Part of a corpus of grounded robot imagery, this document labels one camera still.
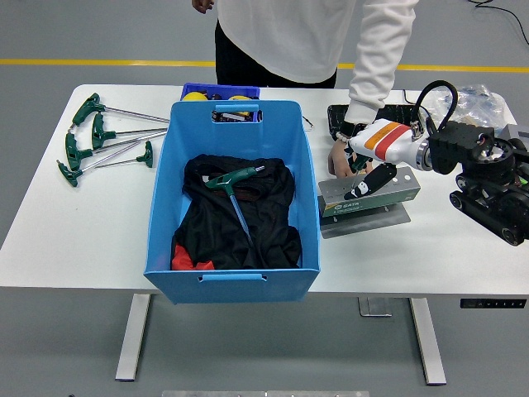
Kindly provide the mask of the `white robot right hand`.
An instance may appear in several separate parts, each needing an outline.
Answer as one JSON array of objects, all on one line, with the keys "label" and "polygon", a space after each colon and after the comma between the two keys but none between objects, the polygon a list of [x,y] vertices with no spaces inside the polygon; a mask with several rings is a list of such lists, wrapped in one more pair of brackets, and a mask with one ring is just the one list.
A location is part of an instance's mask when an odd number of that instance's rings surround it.
[{"label": "white robot right hand", "polygon": [[377,192],[396,176],[399,163],[427,170],[426,150],[426,137],[414,136],[411,127],[387,119],[373,122],[348,140],[346,153],[354,171],[362,170],[372,160],[379,165],[353,185],[344,199],[359,199]]}]

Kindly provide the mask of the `person's left hand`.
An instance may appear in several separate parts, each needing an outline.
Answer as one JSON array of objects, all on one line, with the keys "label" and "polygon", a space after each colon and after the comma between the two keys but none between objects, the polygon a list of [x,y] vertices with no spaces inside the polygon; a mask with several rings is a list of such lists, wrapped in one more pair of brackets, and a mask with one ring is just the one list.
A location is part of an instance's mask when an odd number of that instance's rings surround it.
[{"label": "person's left hand", "polygon": [[348,160],[346,159],[346,143],[336,140],[327,157],[327,168],[331,175],[338,179],[352,177],[357,172],[352,170]]}]

